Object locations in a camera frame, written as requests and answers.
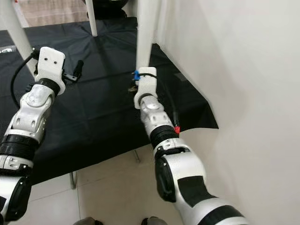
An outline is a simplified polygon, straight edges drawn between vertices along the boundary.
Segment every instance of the blue connector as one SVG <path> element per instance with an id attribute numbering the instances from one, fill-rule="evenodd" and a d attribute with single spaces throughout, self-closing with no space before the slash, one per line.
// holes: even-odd
<path id="1" fill-rule="evenodd" d="M 140 77 L 140 75 L 139 75 L 139 71 L 135 71 L 135 81 L 138 81 L 138 80 L 140 80 L 141 79 L 141 77 Z"/>

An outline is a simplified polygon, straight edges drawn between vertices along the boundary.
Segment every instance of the white wall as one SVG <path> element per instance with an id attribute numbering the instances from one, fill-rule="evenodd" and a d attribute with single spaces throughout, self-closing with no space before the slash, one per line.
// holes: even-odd
<path id="1" fill-rule="evenodd" d="M 299 224 L 300 1 L 162 2 L 157 42 L 220 126 L 183 135 L 209 190 L 253 224 Z"/>
<path id="2" fill-rule="evenodd" d="M 129 0 L 127 4 L 123 7 L 128 17 L 137 15 L 137 0 Z"/>

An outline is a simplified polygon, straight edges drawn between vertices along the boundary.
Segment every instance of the black fabric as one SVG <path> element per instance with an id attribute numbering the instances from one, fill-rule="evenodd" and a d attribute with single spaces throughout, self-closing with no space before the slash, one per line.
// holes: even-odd
<path id="1" fill-rule="evenodd" d="M 243 215 L 230 205 L 220 206 L 207 214 L 198 225 L 215 225 L 226 218 L 242 217 Z"/>
<path id="2" fill-rule="evenodd" d="M 182 197 L 190 207 L 194 207 L 203 200 L 215 198 L 207 191 L 203 176 L 181 178 L 178 180 L 178 187 Z"/>
<path id="3" fill-rule="evenodd" d="M 82 77 L 56 98 L 46 127 L 46 138 L 34 157 L 33 184 L 93 165 L 149 143 L 140 112 L 128 94 L 135 70 L 136 18 L 97 21 L 98 37 L 88 22 L 25 29 L 30 43 L 53 47 L 66 55 L 65 72 L 72 74 L 84 61 Z M 6 31 L 0 46 L 13 45 Z M 0 54 L 0 136 L 16 113 L 9 83 L 22 59 L 18 52 Z M 150 65 L 168 86 L 179 111 L 181 130 L 217 128 L 210 106 L 184 78 L 158 45 L 153 45 Z M 33 79 L 23 68 L 15 82 L 18 99 Z M 172 114 L 164 93 L 158 95 Z"/>

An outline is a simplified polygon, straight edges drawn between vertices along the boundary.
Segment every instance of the white table leg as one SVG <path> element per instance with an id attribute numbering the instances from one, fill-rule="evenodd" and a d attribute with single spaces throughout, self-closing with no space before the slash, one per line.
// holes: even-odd
<path id="1" fill-rule="evenodd" d="M 93 0 L 85 0 L 85 4 L 89 14 L 90 29 L 92 31 L 92 35 L 94 37 L 97 37 L 98 34 L 97 34 L 96 20 L 94 14 Z"/>
<path id="2" fill-rule="evenodd" d="M 148 67 L 160 0 L 139 0 L 136 69 Z"/>
<path id="3" fill-rule="evenodd" d="M 21 57 L 26 59 L 31 54 L 32 47 L 15 13 L 12 0 L 0 0 L 0 18 L 6 26 L 6 29 Z M 27 63 L 27 67 L 33 77 L 36 63 L 37 61 L 33 59 Z"/>

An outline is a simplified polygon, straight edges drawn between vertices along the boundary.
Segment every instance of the black cable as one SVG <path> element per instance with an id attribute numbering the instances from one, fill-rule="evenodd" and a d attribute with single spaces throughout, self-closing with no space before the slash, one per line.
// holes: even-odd
<path id="1" fill-rule="evenodd" d="M 15 78 L 17 77 L 18 73 L 21 71 L 21 69 L 26 65 L 26 63 L 29 62 L 29 60 L 31 60 L 32 58 L 38 60 L 39 57 L 39 50 L 35 49 L 30 56 L 28 56 L 23 62 L 22 64 L 17 68 L 17 70 L 15 71 L 15 74 L 13 75 L 13 77 L 11 78 L 10 81 L 10 94 L 11 94 L 11 98 L 14 101 L 15 106 L 17 106 L 17 108 L 20 108 L 20 105 L 17 101 L 17 99 L 15 98 L 15 89 L 14 89 L 14 84 L 15 84 Z"/>
<path id="2" fill-rule="evenodd" d="M 144 73 L 144 74 L 139 74 L 139 76 L 151 76 L 151 77 L 154 77 L 155 79 L 157 79 L 160 83 L 160 85 L 162 86 L 164 92 L 166 93 L 168 99 L 169 99 L 169 102 L 171 104 L 171 107 L 172 107 L 172 111 L 173 111 L 173 122 L 174 122 L 174 126 L 175 127 L 179 127 L 179 118 L 178 118 L 178 112 L 177 112 L 177 109 L 176 109 L 176 105 L 174 103 L 174 100 L 172 98 L 172 95 L 170 94 L 169 92 L 169 89 L 164 85 L 164 83 L 162 82 L 161 79 L 158 79 L 157 76 L 154 76 L 153 74 L 148 74 L 148 73 Z"/>
<path id="3" fill-rule="evenodd" d="M 14 90 L 14 83 L 15 83 L 15 78 L 17 77 L 18 73 L 20 72 L 20 70 L 26 65 L 26 63 L 29 62 L 29 60 L 31 60 L 33 58 L 32 55 L 28 56 L 23 62 L 22 64 L 18 67 L 18 69 L 15 71 L 15 74 L 13 75 L 13 77 L 11 78 L 10 81 L 10 94 L 11 97 L 13 98 L 14 104 L 15 106 L 17 106 L 17 108 L 20 108 L 20 105 L 17 101 L 17 99 L 15 98 L 15 90 Z"/>

